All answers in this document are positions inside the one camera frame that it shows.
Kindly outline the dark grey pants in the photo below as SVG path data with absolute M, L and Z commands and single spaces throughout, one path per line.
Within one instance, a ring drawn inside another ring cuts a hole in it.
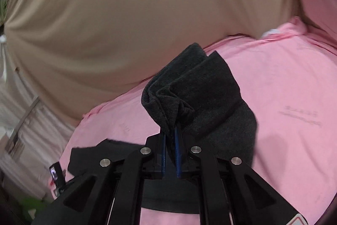
M 194 136 L 215 157 L 252 164 L 257 121 L 227 63 L 192 44 L 138 90 L 92 109 L 75 129 L 68 172 L 78 176 L 101 158 L 117 160 L 160 130 L 167 158 L 173 129 Z

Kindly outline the white curtain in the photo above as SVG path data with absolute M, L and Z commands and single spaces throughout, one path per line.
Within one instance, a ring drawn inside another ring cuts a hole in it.
M 50 195 L 49 167 L 59 160 L 74 127 L 62 122 L 16 67 L 1 35 L 1 172 L 37 199 Z

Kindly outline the pink bed quilt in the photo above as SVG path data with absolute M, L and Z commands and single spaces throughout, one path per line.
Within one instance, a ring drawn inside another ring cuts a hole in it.
M 228 64 L 258 122 L 253 168 L 315 224 L 336 194 L 336 32 L 290 20 L 260 40 L 232 36 L 205 49 Z M 140 102 L 144 81 L 84 115 L 62 156 L 109 138 L 144 144 L 159 126 Z

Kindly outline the beige padded headboard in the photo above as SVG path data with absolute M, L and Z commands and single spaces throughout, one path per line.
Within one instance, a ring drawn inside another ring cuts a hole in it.
M 299 0 L 9 0 L 5 34 L 35 92 L 75 125 L 192 43 L 259 38 L 299 14 Z

